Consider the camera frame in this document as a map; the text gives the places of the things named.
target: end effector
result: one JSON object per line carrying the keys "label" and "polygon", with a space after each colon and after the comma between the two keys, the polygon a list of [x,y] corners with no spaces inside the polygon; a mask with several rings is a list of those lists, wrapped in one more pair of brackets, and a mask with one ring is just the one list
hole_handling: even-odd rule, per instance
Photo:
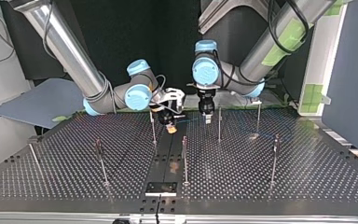
{"label": "end effector", "polygon": [[199,111],[206,123],[211,123],[215,109],[213,98],[216,90],[223,89],[240,94],[243,97],[257,97],[265,83],[252,82],[243,77],[239,67],[219,60],[217,44],[213,40],[201,40],[196,43],[196,59],[193,63],[193,79],[200,98]]}
{"label": "end effector", "polygon": [[110,88],[98,101],[85,98],[83,105],[86,111],[96,116],[126,107],[140,111],[149,106],[152,112],[158,114],[159,122],[166,126],[167,131],[175,133],[174,114],[182,113],[185,94],[160,86],[146,60],[131,63],[127,72],[131,77],[129,83]]}

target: metal post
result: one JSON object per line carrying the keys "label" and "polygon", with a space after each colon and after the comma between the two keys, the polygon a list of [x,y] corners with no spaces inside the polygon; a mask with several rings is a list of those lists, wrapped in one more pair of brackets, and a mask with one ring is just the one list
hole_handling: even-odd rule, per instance
{"label": "metal post", "polygon": [[256,139],[259,135],[260,135],[260,116],[261,116],[261,105],[262,102],[260,101],[260,99],[257,99],[257,102],[254,102],[253,105],[258,104],[258,108],[257,108],[257,122],[256,122],[256,127],[255,127],[255,133],[252,134],[251,139]]}
{"label": "metal post", "polygon": [[222,107],[219,106],[219,143],[222,141],[222,127],[221,127],[221,122],[222,122]]}
{"label": "metal post", "polygon": [[151,111],[150,111],[150,122],[152,123],[152,130],[153,130],[153,144],[156,145],[157,144],[156,129],[155,129],[155,126],[154,126],[153,113]]}
{"label": "metal post", "polygon": [[275,185],[276,163],[277,163],[277,159],[278,159],[278,154],[279,154],[279,152],[281,150],[281,139],[280,139],[280,136],[278,134],[275,135],[274,145],[273,145],[272,149],[273,149],[273,152],[274,152],[274,162],[272,164],[272,175],[271,175],[271,184],[270,184],[271,189]]}
{"label": "metal post", "polygon": [[34,157],[34,161],[39,165],[39,159],[37,158],[36,153],[34,151],[34,146],[32,145],[32,143],[28,144],[28,146],[31,149],[32,155]]}
{"label": "metal post", "polygon": [[104,178],[103,185],[105,187],[108,187],[110,186],[110,183],[109,180],[107,179],[106,169],[103,163],[103,146],[100,137],[97,137],[97,139],[95,140],[95,154],[97,155],[97,159],[100,161],[101,168],[103,169],[103,178]]}
{"label": "metal post", "polygon": [[259,126],[260,126],[260,114],[261,114],[261,102],[260,104],[258,105],[258,108],[257,108],[257,127],[256,127],[256,132],[259,134]]}
{"label": "metal post", "polygon": [[187,177],[187,137],[184,136],[183,140],[182,140],[182,158],[185,164],[185,186],[190,185],[190,183],[188,182],[188,177]]}

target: metal table surface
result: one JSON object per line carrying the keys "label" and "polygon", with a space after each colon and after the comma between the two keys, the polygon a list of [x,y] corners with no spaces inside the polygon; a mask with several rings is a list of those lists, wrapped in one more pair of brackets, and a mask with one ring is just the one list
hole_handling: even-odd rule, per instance
{"label": "metal table surface", "polygon": [[[358,158],[296,111],[262,110],[256,139],[255,110],[223,111],[221,143],[217,115],[206,125],[198,112],[186,114],[174,135],[156,124],[156,147],[148,114],[75,116],[34,145],[40,168],[28,147],[0,164],[0,213],[358,221]],[[282,150],[271,186],[277,133]],[[182,185],[184,136],[189,186]],[[93,151],[97,137],[109,187]],[[145,197],[149,182],[177,182],[176,197]]]}

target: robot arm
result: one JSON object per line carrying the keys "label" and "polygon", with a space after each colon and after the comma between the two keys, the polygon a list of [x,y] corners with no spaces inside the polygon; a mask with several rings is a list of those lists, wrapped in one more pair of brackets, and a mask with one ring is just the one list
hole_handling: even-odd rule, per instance
{"label": "robot arm", "polygon": [[83,105],[93,115],[128,107],[143,110],[149,105],[158,113],[170,133],[174,133],[173,112],[182,111],[184,94],[180,90],[163,90],[145,60],[129,65],[131,82],[112,88],[68,28],[60,11],[49,0],[11,0],[11,6],[24,14],[46,41],[57,60],[66,69],[84,95]]}
{"label": "robot arm", "polygon": [[[313,25],[328,10],[335,0],[291,0]],[[273,21],[275,31],[267,29],[253,47],[240,67],[221,62],[217,56],[217,44],[212,40],[201,40],[196,44],[196,60],[193,63],[193,78],[200,97],[199,109],[207,122],[214,112],[213,97],[217,89],[234,91],[243,97],[256,97],[264,89],[264,76],[285,56],[290,55],[276,45],[271,35],[275,32],[281,44],[294,52],[302,44],[305,28],[298,21],[292,6],[286,3]]]}

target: vertical metal rod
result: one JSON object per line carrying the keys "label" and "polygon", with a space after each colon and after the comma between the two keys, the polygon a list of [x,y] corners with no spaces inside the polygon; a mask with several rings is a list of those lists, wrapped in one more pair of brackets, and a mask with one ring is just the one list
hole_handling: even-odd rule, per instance
{"label": "vertical metal rod", "polygon": [[259,133],[258,129],[260,127],[261,104],[262,103],[260,102],[260,104],[258,105],[258,108],[257,108],[257,128],[256,128],[256,133]]}
{"label": "vertical metal rod", "polygon": [[219,143],[222,141],[221,122],[222,122],[222,107],[219,107]]}
{"label": "vertical metal rod", "polygon": [[107,174],[106,174],[106,169],[103,163],[103,144],[102,144],[102,140],[100,137],[97,137],[97,139],[95,140],[95,154],[97,155],[97,159],[100,161],[101,163],[101,168],[103,169],[103,178],[104,178],[104,186],[109,186],[109,180],[107,179]]}
{"label": "vertical metal rod", "polygon": [[109,186],[110,183],[109,183],[109,181],[107,180],[107,175],[106,175],[106,170],[105,170],[105,167],[104,167],[104,164],[103,164],[103,159],[101,159],[101,166],[103,167],[103,176],[104,176],[104,179],[105,179],[104,184],[105,184],[106,186]]}
{"label": "vertical metal rod", "polygon": [[187,137],[184,136],[182,140],[182,157],[185,164],[185,186],[190,185],[188,182],[188,176],[187,176]]}
{"label": "vertical metal rod", "polygon": [[37,158],[36,153],[34,152],[34,146],[31,143],[28,144],[28,146],[31,149],[32,155],[34,157],[34,161],[36,161],[36,163],[39,165],[39,159]]}
{"label": "vertical metal rod", "polygon": [[152,129],[153,129],[153,144],[155,145],[157,143],[156,140],[156,130],[154,126],[154,119],[153,119],[153,113],[150,111],[150,122],[152,123]]}
{"label": "vertical metal rod", "polygon": [[275,170],[276,170],[276,163],[277,163],[277,159],[278,159],[278,153],[281,150],[281,140],[280,140],[280,136],[278,134],[275,135],[275,139],[274,139],[274,146],[273,146],[273,151],[274,151],[274,163],[272,164],[272,175],[271,175],[271,189],[272,187],[275,185]]}

